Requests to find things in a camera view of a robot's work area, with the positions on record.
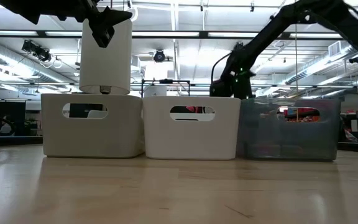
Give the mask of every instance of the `white cylindrical container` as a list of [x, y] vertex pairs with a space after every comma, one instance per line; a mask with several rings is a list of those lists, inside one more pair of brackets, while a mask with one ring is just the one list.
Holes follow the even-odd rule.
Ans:
[[131, 87], [132, 22], [114, 26], [114, 36], [106, 48], [93, 39], [88, 20], [83, 23], [80, 90], [101, 94], [101, 87], [111, 95], [126, 95]]

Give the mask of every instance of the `shelf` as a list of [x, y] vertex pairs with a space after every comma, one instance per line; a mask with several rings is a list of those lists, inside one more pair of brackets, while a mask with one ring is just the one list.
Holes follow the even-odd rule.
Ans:
[[[317, 110], [314, 110], [314, 111], [309, 111], [309, 112], [305, 112], [305, 113], [300, 113], [299, 117], [303, 118], [305, 116], [319, 116], [319, 115], [320, 115], [320, 112]], [[296, 114], [286, 115], [285, 118], [287, 118], [287, 119], [296, 118]]]

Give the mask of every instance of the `security camera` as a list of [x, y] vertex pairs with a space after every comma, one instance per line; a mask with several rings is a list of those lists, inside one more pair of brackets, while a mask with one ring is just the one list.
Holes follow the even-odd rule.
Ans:
[[154, 61], [155, 62], [163, 62], [165, 60], [165, 54], [163, 50], [157, 50], [154, 54]]
[[50, 62], [52, 59], [49, 49], [42, 48], [41, 46], [33, 43], [31, 40], [24, 41], [22, 50], [28, 54], [32, 54], [42, 62]]
[[349, 63], [358, 63], [358, 56], [349, 59]]

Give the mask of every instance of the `metal frame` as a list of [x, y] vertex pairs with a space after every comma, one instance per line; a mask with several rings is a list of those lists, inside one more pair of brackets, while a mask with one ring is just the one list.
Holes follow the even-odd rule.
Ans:
[[[153, 80], [143, 80], [145, 82], [152, 82]], [[188, 83], [189, 86], [193, 87], [209, 87], [211, 84], [209, 83], [190, 83], [189, 80], [173, 80], [173, 82], [180, 82], [180, 83]], [[79, 85], [79, 83], [38, 83], [38, 82], [0, 82], [0, 84], [6, 84], [6, 85], [33, 85], [33, 86], [40, 86], [40, 85]], [[141, 86], [144, 83], [132, 83], [131, 86]], [[251, 87], [282, 87], [282, 88], [296, 88], [296, 85], [274, 85], [274, 84], [255, 84], [251, 85]], [[338, 89], [338, 90], [346, 90], [346, 89], [355, 89], [358, 86], [351, 86], [351, 85], [298, 85], [298, 88], [332, 88], [332, 89]]]
[[182, 85], [180, 83], [187, 83], [188, 88], [189, 88], [187, 92], [188, 92], [188, 96], [190, 96], [190, 88], [192, 86], [192, 84], [190, 83], [190, 80], [172, 80], [173, 83], [161, 83], [160, 80], [143, 80], [142, 79], [142, 84], [141, 84], [141, 89], [140, 89], [140, 97], [141, 98], [143, 98], [143, 94], [144, 94], [144, 83], [147, 83], [147, 82], [151, 82], [150, 86], [155, 86], [155, 82], [158, 82], [159, 84], [165, 85], [165, 86], [174, 86], [173, 83], [177, 83], [180, 85], [180, 87], [182, 87]]
[[[82, 38], [81, 35], [47, 35], [47, 32], [67, 32], [68, 34], [70, 32], [82, 32], [82, 30], [8, 30], [8, 29], [0, 29], [0, 31], [6, 31], [6, 32], [11, 32], [11, 31], [24, 31], [24, 32], [36, 32], [37, 35], [12, 35], [12, 34], [0, 34], [0, 37], [10, 37], [10, 38], [48, 38], [48, 39], [80, 39]], [[236, 36], [232, 36], [232, 37], [211, 37], [209, 36], [209, 33], [233, 33], [233, 34], [257, 34], [259, 32], [256, 31], [238, 31], [238, 30], [234, 30], [234, 31], [230, 31], [230, 30], [209, 30], [209, 31], [205, 31], [205, 30], [135, 30], [132, 31], [133, 34], [136, 34], [137, 32], [148, 32], [150, 34], [153, 33], [159, 33], [159, 32], [164, 32], [164, 33], [169, 33], [171, 32], [172, 35], [142, 35], [142, 36], [132, 36], [133, 39], [231, 39], [231, 40], [252, 40], [254, 37], [236, 37]], [[193, 33], [193, 32], [197, 32], [198, 36], [177, 36], [174, 35], [175, 32], [189, 32], [189, 33]], [[282, 33], [280, 36], [278, 36], [276, 38], [276, 40], [295, 40], [294, 37], [290, 37], [290, 34], [292, 32], [284, 32]], [[336, 34], [335, 32], [298, 32], [298, 34]], [[296, 38], [297, 40], [344, 40], [342, 37], [338, 38], [338, 37], [298, 37]]]

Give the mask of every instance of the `bin handle cutout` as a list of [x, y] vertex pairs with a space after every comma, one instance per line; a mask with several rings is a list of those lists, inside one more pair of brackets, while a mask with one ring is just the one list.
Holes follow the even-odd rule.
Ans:
[[104, 119], [109, 114], [107, 107], [100, 103], [67, 103], [62, 113], [69, 119]]
[[281, 106], [276, 112], [277, 119], [291, 123], [315, 123], [321, 120], [316, 108]]
[[209, 106], [174, 106], [170, 116], [174, 121], [212, 121], [215, 110]]

